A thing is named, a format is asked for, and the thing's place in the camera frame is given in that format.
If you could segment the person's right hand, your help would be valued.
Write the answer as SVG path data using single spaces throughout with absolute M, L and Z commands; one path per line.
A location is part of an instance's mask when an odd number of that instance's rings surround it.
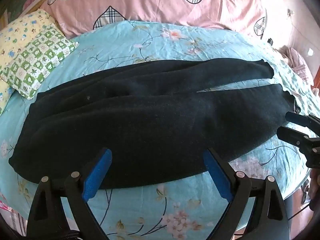
M 313 168 L 310 172 L 310 178 L 309 196 L 311 200 L 309 207 L 312 211 L 315 211 L 319 202 L 319 169 Z

